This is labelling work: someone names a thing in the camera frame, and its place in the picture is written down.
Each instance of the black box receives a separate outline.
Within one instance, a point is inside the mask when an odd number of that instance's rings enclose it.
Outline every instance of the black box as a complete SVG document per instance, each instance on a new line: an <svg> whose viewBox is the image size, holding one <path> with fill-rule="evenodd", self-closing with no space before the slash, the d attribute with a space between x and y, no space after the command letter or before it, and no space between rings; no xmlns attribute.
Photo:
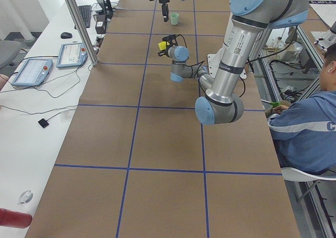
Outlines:
<svg viewBox="0 0 336 238"><path fill-rule="evenodd" d="M96 32L97 34L105 34L107 26L106 15L98 15L96 19Z"/></svg>

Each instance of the blue sweatshirt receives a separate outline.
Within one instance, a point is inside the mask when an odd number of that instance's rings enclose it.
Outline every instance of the blue sweatshirt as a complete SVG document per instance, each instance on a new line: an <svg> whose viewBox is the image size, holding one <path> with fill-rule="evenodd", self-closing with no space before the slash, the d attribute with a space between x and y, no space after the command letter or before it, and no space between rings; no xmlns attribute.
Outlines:
<svg viewBox="0 0 336 238"><path fill-rule="evenodd" d="M336 165L336 91L295 102L268 124L281 167L321 174Z"/></svg>

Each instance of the keyboard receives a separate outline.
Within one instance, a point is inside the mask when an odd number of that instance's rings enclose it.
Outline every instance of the keyboard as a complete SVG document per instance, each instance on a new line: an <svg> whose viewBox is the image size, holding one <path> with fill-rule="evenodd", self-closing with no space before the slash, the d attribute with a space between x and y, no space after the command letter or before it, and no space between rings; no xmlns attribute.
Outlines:
<svg viewBox="0 0 336 238"><path fill-rule="evenodd" d="M82 5L78 6L80 15L83 18L85 28L90 28L90 21L91 21L91 5Z"/></svg>

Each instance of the blue tablet device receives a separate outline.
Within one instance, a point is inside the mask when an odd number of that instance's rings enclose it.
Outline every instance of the blue tablet device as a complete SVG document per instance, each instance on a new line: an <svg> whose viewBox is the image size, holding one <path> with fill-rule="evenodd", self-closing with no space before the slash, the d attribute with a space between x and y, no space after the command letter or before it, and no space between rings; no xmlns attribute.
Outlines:
<svg viewBox="0 0 336 238"><path fill-rule="evenodd" d="M57 68L79 67L84 65L88 53L82 43L63 44L57 59Z"/></svg>
<svg viewBox="0 0 336 238"><path fill-rule="evenodd" d="M53 61L51 59L28 59L18 72L13 86L31 87L42 84L46 79Z"/></svg>

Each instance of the white table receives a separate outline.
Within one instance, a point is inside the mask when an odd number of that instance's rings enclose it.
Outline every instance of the white table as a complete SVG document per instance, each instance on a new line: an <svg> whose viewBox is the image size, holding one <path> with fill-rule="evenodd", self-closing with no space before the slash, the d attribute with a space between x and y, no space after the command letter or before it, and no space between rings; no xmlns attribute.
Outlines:
<svg viewBox="0 0 336 238"><path fill-rule="evenodd" d="M92 3L78 2L78 5L85 4ZM91 25L87 31L92 44L94 44L97 33L93 18L91 18ZM62 32L70 32L73 37L71 39L61 39L60 34ZM74 41L80 42L81 39L78 31L74 29L74 23L66 4L64 4L26 57L58 56L61 44ZM63 70L56 68L55 59L53 63L53 68L46 81L75 70L75 68ZM15 90L0 93L0 106L35 113L77 105L90 74L89 67L91 68L91 61L88 58L86 63L78 70L80 83L57 99L52 98L46 92L35 89ZM42 85L39 89L48 90L53 96L57 96L77 81L78 77L73 73ZM13 90L8 83L2 91L7 90ZM41 118L48 119L63 110L42 115L25 115L22 112L6 108L0 109L0 208L34 215L74 111L69 111L67 117L63 113L55 116L49 121L50 125L45 129L38 124L38 120ZM18 205L19 196L26 190L33 192L33 199L29 203ZM0 237L24 237L27 230L28 228L13 229L0 226Z"/></svg>

